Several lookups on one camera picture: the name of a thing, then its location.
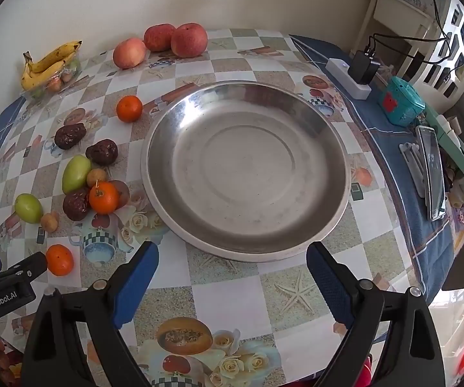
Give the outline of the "orange tangerine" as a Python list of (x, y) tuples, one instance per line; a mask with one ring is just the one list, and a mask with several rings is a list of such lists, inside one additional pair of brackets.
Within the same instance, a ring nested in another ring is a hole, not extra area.
[(116, 116), (122, 122), (136, 122), (142, 113), (143, 104), (136, 95), (126, 95), (116, 104)]
[(67, 276), (72, 272), (75, 265), (73, 254), (64, 245), (50, 245), (45, 257), (49, 272), (55, 276)]

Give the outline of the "round green jujube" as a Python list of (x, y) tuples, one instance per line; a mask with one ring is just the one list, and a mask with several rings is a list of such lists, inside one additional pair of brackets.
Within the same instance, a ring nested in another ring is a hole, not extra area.
[(14, 209), (18, 217), (29, 224), (37, 224), (43, 216), (39, 199), (30, 193), (22, 193), (15, 200)]

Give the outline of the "tangerine with green stem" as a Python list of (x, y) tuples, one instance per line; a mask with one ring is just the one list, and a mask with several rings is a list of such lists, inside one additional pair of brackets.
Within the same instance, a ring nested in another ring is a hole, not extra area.
[(88, 195), (88, 202), (93, 211), (100, 215), (113, 213), (119, 205), (120, 195), (110, 182), (97, 181)]

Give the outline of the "dark red date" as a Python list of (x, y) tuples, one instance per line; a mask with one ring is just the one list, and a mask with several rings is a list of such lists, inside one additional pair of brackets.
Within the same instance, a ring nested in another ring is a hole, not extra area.
[(63, 150), (72, 149), (87, 133), (82, 123), (65, 125), (59, 128), (54, 136), (54, 143)]
[(71, 191), (63, 200), (63, 211), (72, 221), (82, 221), (90, 211), (89, 191), (86, 187)]
[(109, 166), (118, 157), (117, 145), (110, 139), (100, 140), (86, 149), (85, 156), (94, 164)]

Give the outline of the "small brown longan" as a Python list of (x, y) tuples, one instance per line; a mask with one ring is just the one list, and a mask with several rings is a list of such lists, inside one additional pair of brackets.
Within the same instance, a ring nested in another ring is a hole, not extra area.
[(90, 172), (88, 172), (88, 175), (86, 176), (86, 184), (90, 188), (95, 186), (97, 183), (106, 182), (107, 180), (108, 175), (106, 170), (99, 168), (92, 169)]

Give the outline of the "oblong green jujube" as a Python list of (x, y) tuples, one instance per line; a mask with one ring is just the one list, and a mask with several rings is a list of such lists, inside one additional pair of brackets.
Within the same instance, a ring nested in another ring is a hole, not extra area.
[(83, 187), (91, 168), (91, 161), (88, 158), (84, 155), (75, 155), (66, 165), (62, 176), (63, 193), (68, 194)]

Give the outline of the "large steel plate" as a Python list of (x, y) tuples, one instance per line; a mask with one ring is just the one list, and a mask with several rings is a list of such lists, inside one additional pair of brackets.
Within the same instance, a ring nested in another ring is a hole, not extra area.
[(340, 136), (302, 97), (253, 81), (198, 87), (156, 115), (141, 152), (146, 195), (178, 237), (243, 262), (324, 239), (348, 203)]

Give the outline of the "smartphone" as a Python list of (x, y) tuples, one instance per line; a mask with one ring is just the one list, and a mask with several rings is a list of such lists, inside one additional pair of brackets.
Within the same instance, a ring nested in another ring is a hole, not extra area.
[(431, 221), (437, 221), (446, 214), (446, 192), (438, 139), (431, 127), (419, 125), (415, 131), (423, 156), (427, 215)]

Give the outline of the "mint green plastic rack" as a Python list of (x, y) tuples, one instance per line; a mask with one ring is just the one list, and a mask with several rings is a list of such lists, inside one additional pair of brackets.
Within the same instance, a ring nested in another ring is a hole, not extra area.
[(456, 135), (451, 123), (429, 105), (425, 107), (426, 121), (436, 130), (440, 147), (450, 156), (464, 175), (464, 143)]

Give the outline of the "teal small box device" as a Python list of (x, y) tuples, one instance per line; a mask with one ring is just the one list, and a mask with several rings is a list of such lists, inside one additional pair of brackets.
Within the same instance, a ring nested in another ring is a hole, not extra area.
[(400, 127), (409, 126), (425, 111), (425, 102), (406, 80), (393, 76), (382, 91), (379, 105), (388, 121)]

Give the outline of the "clear plastic fruit tray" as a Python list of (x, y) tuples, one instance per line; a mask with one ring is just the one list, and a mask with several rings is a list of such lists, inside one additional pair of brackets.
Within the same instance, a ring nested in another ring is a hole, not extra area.
[(28, 101), (41, 101), (71, 86), (81, 73), (81, 62), (78, 53), (50, 65), (41, 73), (31, 70), (31, 58), (25, 55), (24, 71), (21, 75), (22, 93)]

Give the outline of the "white power strip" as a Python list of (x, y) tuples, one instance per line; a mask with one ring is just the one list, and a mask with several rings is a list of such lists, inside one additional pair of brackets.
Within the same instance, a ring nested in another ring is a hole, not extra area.
[(364, 101), (371, 93), (369, 85), (358, 84), (349, 74), (349, 65), (342, 59), (330, 58), (326, 69), (347, 91), (351, 99)]

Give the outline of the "black power adapter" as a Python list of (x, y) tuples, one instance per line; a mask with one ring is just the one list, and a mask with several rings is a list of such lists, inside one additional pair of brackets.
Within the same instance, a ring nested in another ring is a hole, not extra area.
[(357, 51), (348, 68), (348, 76), (359, 85), (369, 85), (381, 66), (370, 53)]

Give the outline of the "yellow banana bunch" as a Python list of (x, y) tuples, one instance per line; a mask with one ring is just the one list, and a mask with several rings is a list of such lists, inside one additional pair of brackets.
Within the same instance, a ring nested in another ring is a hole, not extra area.
[(25, 64), (20, 79), (22, 89), (29, 91), (49, 81), (75, 58), (81, 46), (81, 40), (66, 42), (36, 62), (29, 52), (23, 53)]

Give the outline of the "pale pink apple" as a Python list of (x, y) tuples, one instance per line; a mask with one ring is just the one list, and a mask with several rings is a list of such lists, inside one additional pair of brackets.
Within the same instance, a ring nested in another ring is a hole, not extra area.
[(113, 52), (113, 61), (120, 69), (141, 64), (146, 57), (146, 45), (140, 38), (128, 38), (119, 43)]

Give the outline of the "red apple middle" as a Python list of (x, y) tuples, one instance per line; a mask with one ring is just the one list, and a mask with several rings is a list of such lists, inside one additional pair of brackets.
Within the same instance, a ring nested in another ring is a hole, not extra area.
[(171, 24), (160, 24), (149, 27), (144, 34), (143, 41), (152, 53), (166, 52), (171, 49), (171, 40), (175, 27)]

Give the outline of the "red apple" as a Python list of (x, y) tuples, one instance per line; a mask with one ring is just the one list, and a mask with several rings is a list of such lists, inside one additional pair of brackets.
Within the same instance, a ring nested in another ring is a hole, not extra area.
[(171, 24), (160, 24), (149, 27), (144, 34), (143, 41), (152, 53), (166, 52), (171, 49), (171, 40), (175, 27)]
[(207, 49), (207, 32), (198, 23), (187, 23), (173, 32), (171, 39), (172, 52), (180, 58), (200, 56)]

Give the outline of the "red apple right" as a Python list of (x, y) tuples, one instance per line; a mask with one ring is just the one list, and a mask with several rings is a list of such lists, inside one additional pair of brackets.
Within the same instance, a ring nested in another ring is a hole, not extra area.
[(180, 58), (200, 56), (207, 49), (207, 32), (198, 23), (187, 23), (173, 32), (171, 39), (172, 52)]

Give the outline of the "white shelf unit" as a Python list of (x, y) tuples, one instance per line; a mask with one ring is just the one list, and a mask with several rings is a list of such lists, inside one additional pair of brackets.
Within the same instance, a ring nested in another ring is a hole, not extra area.
[(394, 74), (443, 114), (464, 94), (464, 4), (461, 0), (370, 0), (354, 54), (394, 52)]

